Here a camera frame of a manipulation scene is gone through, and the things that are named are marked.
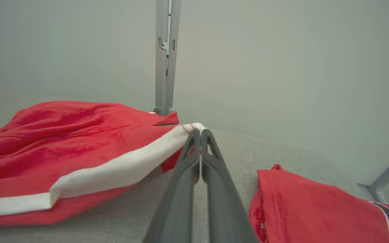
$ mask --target red cloth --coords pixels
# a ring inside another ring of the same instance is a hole
[[[260,242],[389,243],[389,205],[284,171],[258,170],[250,221]]]
[[[21,110],[0,129],[0,199],[49,192],[60,177],[143,148],[175,127],[158,125],[178,122],[175,112],[162,117],[111,103],[54,101]],[[59,198],[50,209],[2,215],[0,225],[56,223],[131,186]]]

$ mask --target red garment with white stripe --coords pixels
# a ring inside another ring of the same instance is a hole
[[[260,242],[389,243],[389,205],[284,171],[258,170],[250,221]]]
[[[175,166],[201,124],[120,104],[53,101],[0,129],[0,225],[50,224],[90,209]]]

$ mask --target white fabric trim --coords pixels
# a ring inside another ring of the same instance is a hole
[[[205,129],[201,123],[175,126],[152,143],[125,153],[100,166],[60,177],[49,192],[0,197],[0,216],[50,209],[59,197],[76,197],[133,185],[180,149],[189,132]]]

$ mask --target gray fabric surface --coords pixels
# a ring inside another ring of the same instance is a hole
[[[0,89],[0,127],[18,110],[51,100],[59,98]],[[270,169],[275,163],[365,199],[350,177],[325,158],[253,137],[212,132],[247,212],[257,189],[257,170]],[[124,194],[56,225],[0,227],[0,242],[142,242],[171,175],[156,169]],[[193,242],[208,242],[206,195],[206,185],[200,180],[195,186]]]

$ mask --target white wall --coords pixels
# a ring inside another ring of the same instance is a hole
[[[156,0],[0,0],[0,85],[155,105]]]
[[[389,165],[389,1],[183,0],[174,107],[370,184]]]

